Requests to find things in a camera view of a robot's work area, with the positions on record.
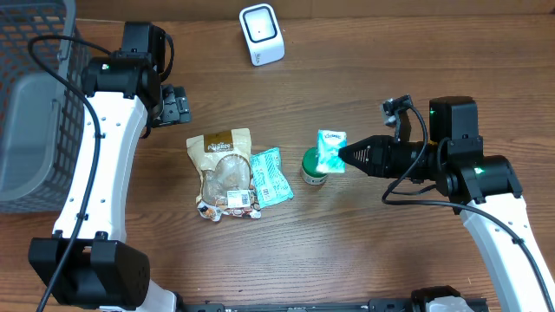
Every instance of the small packet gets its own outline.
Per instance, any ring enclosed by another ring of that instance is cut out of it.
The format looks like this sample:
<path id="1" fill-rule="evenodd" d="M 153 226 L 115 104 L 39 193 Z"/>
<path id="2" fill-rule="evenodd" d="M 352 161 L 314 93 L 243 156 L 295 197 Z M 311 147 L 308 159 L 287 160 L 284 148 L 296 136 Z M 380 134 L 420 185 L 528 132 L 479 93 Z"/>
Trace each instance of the small packet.
<path id="1" fill-rule="evenodd" d="M 347 146 L 347 134 L 330 130 L 318 130 L 318 163 L 320 173 L 343 173 L 345 163 L 339 158 L 339 149 Z"/>
<path id="2" fill-rule="evenodd" d="M 251 165 L 260 208 L 293 198 L 293 191 L 281 172 L 279 147 L 252 155 Z"/>
<path id="3" fill-rule="evenodd" d="M 199 135 L 186 143 L 200 175 L 200 216 L 212 221 L 219 221 L 222 215 L 260 218 L 252 181 L 249 129 Z"/>

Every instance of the perforated basket side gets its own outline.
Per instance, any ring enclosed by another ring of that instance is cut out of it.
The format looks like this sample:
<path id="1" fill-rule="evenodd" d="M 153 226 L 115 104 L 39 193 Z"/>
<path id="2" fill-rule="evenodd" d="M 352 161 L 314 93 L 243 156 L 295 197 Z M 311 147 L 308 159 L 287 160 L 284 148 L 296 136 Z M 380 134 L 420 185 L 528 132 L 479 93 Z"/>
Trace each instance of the perforated basket side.
<path id="1" fill-rule="evenodd" d="M 25 75 L 40 70 L 27 53 L 27 41 L 47 34 L 80 37 L 75 28 L 74 1 L 27 0 L 13 4 L 13 1 L 0 0 L 0 144 L 10 107 L 10 93 L 14 92 L 13 84 Z M 48 40 L 38 42 L 35 52 L 50 67 L 57 68 L 59 75 L 80 87 L 80 73 L 90 58 L 86 47 L 67 41 L 60 44 L 59 41 Z M 33 177 L 25 187 L 11 191 L 6 196 L 0 192 L 0 212 L 63 208 L 81 144 L 83 105 L 62 84 L 57 83 L 56 86 L 51 105 L 59 110 L 59 114 L 57 120 L 53 120 L 57 130 L 52 147 L 47 152 L 50 161 L 45 170 Z"/>

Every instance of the gray plastic basket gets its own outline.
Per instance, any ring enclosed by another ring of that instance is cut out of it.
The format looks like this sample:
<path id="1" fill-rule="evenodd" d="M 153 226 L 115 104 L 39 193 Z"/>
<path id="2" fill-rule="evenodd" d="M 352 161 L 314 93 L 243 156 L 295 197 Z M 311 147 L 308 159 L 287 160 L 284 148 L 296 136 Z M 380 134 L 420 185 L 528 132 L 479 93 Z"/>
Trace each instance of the gray plastic basket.
<path id="1" fill-rule="evenodd" d="M 74 0 L 0 0 L 0 212 L 61 210 L 81 145 L 83 104 L 27 52 L 39 35 L 80 36 Z M 37 42 L 37 55 L 81 85 L 88 49 Z"/>

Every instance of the brown label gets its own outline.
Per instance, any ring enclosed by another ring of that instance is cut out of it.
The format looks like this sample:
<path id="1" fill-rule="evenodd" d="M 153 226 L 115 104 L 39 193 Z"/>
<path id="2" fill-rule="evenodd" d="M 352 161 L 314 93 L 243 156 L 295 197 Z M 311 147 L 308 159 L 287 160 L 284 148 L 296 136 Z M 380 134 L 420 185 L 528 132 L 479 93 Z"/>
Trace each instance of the brown label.
<path id="1" fill-rule="evenodd" d="M 232 131 L 205 134 L 205 153 L 230 152 L 233 150 Z"/>

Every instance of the wooden tabletop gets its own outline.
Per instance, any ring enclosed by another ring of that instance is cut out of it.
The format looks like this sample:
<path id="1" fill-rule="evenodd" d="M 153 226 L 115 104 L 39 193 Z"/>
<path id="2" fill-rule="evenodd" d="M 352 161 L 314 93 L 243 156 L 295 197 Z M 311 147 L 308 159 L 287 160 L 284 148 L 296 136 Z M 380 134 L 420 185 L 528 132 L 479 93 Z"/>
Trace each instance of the wooden tabletop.
<path id="1" fill-rule="evenodd" d="M 392 134 L 378 104 L 403 94 L 422 112 L 434 97 L 474 97 L 485 153 L 512 162 L 555 271 L 555 16 L 280 21 L 285 58 L 261 68 L 250 64 L 238 21 L 158 25 L 175 42 L 169 82 L 185 87 L 193 114 L 190 124 L 141 140 L 133 163 L 127 242 L 149 256 L 160 286 L 188 303 L 229 305 L 367 301 L 451 285 L 499 307 L 451 209 L 383 205 L 391 181 L 353 167 L 322 187 L 299 176 L 318 129 L 345 131 L 349 143 Z M 78 27 L 85 39 L 120 47 L 121 23 Z M 251 129 L 254 153 L 281 148 L 295 198 L 259 220 L 215 224 L 195 208 L 199 175 L 186 139 L 241 127 Z M 418 127 L 412 140 L 421 140 Z M 48 237 L 56 218 L 0 217 L 0 310 L 35 310 L 44 286 L 27 262 L 29 241 Z M 74 310 L 56 304 L 49 310 Z"/>

